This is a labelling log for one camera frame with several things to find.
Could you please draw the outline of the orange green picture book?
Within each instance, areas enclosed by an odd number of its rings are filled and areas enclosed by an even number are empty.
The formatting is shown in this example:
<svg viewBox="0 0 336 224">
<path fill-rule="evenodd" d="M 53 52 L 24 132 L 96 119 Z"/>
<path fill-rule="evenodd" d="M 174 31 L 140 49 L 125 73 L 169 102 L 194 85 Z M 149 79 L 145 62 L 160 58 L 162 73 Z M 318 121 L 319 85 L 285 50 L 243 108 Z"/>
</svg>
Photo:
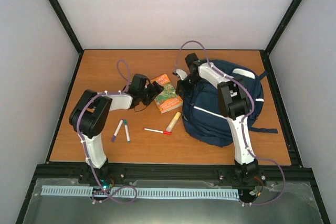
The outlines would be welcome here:
<svg viewBox="0 0 336 224">
<path fill-rule="evenodd" d="M 161 114 L 182 106 L 183 100 L 176 94 L 176 90 L 167 74 L 154 78 L 151 82 L 156 82 L 164 88 L 163 91 L 154 99 Z"/>
</svg>

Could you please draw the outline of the navy blue student backpack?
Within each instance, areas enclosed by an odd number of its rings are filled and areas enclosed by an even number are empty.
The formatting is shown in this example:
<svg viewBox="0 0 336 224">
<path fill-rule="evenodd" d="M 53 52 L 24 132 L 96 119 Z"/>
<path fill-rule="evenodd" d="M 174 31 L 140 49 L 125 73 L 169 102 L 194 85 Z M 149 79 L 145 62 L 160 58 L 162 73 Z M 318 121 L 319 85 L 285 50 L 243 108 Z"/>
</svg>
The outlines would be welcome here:
<svg viewBox="0 0 336 224">
<path fill-rule="evenodd" d="M 248 129 L 253 132 L 277 134 L 277 129 L 253 127 L 264 105 L 261 80 L 268 72 L 257 75 L 247 67 L 225 60 L 212 60 L 211 63 L 222 72 L 243 79 L 255 105 L 253 113 L 248 117 Z M 233 142 L 229 124 L 218 107 L 217 89 L 208 81 L 202 79 L 191 91 L 184 93 L 182 116 L 184 128 L 191 137 L 218 147 L 225 147 Z"/>
</svg>

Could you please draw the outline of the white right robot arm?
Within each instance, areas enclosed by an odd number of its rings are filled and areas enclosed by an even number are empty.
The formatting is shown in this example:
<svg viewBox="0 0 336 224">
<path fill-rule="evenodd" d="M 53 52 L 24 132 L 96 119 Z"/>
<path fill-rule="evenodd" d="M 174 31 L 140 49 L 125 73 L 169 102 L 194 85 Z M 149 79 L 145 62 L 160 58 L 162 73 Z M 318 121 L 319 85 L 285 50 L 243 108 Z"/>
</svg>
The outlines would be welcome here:
<svg viewBox="0 0 336 224">
<path fill-rule="evenodd" d="M 183 98 L 182 120 L 186 132 L 202 142 L 222 145 L 222 125 L 227 122 L 235 148 L 235 178 L 240 185 L 247 185 L 259 169 L 248 132 L 248 117 L 255 108 L 252 96 L 245 88 L 242 78 L 234 78 L 224 73 L 209 59 L 200 60 L 192 53 L 186 56 L 185 62 L 189 74 L 179 68 L 173 73 L 179 77 L 176 94 Z M 204 102 L 217 102 L 218 113 L 205 110 L 196 104 L 197 96 L 206 91 L 205 88 L 198 88 L 204 81 L 217 90 L 213 97 L 204 98 Z"/>
</svg>

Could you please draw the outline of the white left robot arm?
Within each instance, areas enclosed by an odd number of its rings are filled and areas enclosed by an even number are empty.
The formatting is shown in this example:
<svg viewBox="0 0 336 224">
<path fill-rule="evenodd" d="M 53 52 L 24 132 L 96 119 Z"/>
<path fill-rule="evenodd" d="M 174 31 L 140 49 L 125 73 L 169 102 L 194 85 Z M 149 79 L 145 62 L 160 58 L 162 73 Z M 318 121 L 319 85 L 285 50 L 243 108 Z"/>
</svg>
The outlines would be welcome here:
<svg viewBox="0 0 336 224">
<path fill-rule="evenodd" d="M 164 90 L 156 81 L 142 74 L 135 74 L 132 81 L 116 92 L 83 92 L 69 117 L 69 124 L 78 134 L 85 152 L 85 162 L 93 167 L 91 178 L 97 183 L 108 180 L 109 170 L 103 165 L 107 157 L 103 150 L 101 133 L 109 112 L 129 110 L 139 103 L 148 106 Z"/>
</svg>

